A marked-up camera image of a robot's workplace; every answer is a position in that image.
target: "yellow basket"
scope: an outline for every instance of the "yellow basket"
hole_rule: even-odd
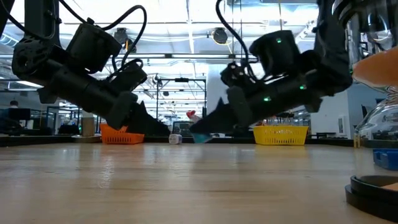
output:
[[[262,145],[303,146],[308,126],[256,126],[254,138]]]

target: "red object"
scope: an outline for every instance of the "red object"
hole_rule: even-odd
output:
[[[196,113],[196,111],[194,111],[194,110],[188,111],[188,112],[187,112],[187,116],[190,118],[190,117],[192,117],[193,115],[195,115],[195,113]]]

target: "orange basket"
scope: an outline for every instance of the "orange basket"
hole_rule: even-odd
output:
[[[102,143],[105,144],[138,144],[144,142],[143,134],[126,133],[123,127],[119,131],[109,127],[107,124],[101,124]]]

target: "blue box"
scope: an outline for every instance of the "blue box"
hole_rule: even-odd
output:
[[[398,149],[373,149],[373,161],[379,167],[398,170]]]

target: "computer monitor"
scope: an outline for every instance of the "computer monitor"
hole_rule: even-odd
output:
[[[30,120],[30,109],[8,108],[8,118],[16,121]]]

